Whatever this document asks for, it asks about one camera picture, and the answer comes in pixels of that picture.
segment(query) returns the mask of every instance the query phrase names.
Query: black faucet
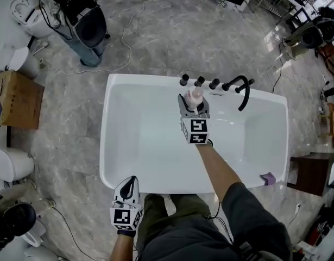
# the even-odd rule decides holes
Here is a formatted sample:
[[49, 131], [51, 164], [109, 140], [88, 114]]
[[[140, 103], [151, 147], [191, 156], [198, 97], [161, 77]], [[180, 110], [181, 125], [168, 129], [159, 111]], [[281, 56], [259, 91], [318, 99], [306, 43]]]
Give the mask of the black faucet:
[[239, 111], [242, 111], [244, 109], [244, 107], [247, 105], [248, 100], [249, 100], [249, 96], [250, 96], [250, 85], [252, 85], [252, 83], [254, 83], [255, 81], [253, 79], [248, 80], [245, 76], [237, 76], [235, 79], [229, 81], [228, 83], [224, 83], [222, 84], [222, 89], [224, 91], [228, 91], [231, 87], [231, 85], [235, 84], [237, 81], [239, 80], [243, 80], [244, 84], [240, 87], [237, 87], [236, 93], [240, 93], [244, 88], [245, 88], [245, 95], [244, 95], [244, 100], [241, 104], [240, 107], [238, 107]]

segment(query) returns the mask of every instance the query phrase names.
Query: purple tape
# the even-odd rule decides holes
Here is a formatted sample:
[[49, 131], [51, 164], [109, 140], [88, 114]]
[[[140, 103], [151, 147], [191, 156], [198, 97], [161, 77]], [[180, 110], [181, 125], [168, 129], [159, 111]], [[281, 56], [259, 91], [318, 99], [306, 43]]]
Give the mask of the purple tape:
[[260, 175], [262, 180], [264, 180], [264, 185], [273, 185], [276, 182], [276, 179], [272, 173], [267, 173], [264, 175]]

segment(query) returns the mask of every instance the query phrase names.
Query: white bottle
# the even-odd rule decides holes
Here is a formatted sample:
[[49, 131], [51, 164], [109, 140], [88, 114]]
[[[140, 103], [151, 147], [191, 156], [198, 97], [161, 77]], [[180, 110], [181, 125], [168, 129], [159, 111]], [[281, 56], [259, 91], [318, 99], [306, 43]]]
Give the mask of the white bottle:
[[184, 94], [189, 110], [194, 110], [203, 102], [203, 90], [201, 87], [192, 86]]

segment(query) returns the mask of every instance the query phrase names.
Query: marble floor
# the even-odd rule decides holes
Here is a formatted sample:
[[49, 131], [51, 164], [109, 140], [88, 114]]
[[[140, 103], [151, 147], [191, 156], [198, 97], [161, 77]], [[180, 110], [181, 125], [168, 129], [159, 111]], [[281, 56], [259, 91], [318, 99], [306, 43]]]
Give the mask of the marble floor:
[[[133, 19], [124, 41], [131, 47], [129, 65], [117, 73], [143, 73], [180, 77], [204, 76], [229, 81], [239, 74], [255, 80], [252, 88], [272, 91], [281, 67], [279, 43], [289, 35], [284, 24], [264, 9], [238, 14], [217, 6], [215, 0], [142, 0], [145, 10]], [[122, 31], [142, 3], [134, 0], [99, 0], [111, 38], [105, 41], [103, 62], [97, 69], [81, 66], [79, 58], [58, 35], [47, 39], [49, 47], [36, 56], [46, 67], [36, 81], [45, 86], [39, 130], [12, 130], [12, 147], [35, 159], [34, 180], [42, 196], [53, 198], [82, 250], [99, 260], [108, 258], [116, 240], [110, 225], [112, 190], [99, 177], [99, 137], [106, 80], [110, 72], [129, 60], [121, 43]], [[317, 118], [324, 86], [322, 75], [333, 80], [314, 52], [290, 60], [285, 54], [282, 77], [275, 93], [286, 96], [289, 114], [289, 155], [332, 151], [319, 140]], [[250, 189], [278, 220], [288, 226], [295, 206], [300, 211], [288, 228], [297, 243], [324, 202], [324, 198], [286, 188], [284, 182]], [[200, 195], [216, 212], [214, 194]], [[166, 200], [168, 212], [174, 211]], [[42, 218], [47, 228], [45, 244], [69, 260], [88, 261], [75, 246], [61, 216], [54, 210]]]

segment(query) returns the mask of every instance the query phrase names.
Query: toilet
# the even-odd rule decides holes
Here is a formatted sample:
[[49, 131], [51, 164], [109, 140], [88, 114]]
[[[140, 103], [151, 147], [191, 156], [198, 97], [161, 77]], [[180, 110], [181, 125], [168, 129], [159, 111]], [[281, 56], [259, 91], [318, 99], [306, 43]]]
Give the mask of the toilet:
[[35, 220], [34, 226], [26, 234], [22, 235], [22, 239], [25, 240], [29, 245], [39, 247], [43, 240], [41, 236], [46, 233], [45, 226], [38, 220]]
[[15, 148], [0, 148], [0, 179], [12, 182], [25, 178], [34, 171], [34, 160]]
[[15, 49], [2, 43], [0, 47], [0, 72], [14, 70], [30, 79], [34, 79], [40, 72], [40, 63], [30, 52], [28, 47]]
[[10, 4], [13, 19], [29, 34], [43, 38], [53, 32], [43, 19], [40, 10], [29, 6], [27, 0], [14, 0]]

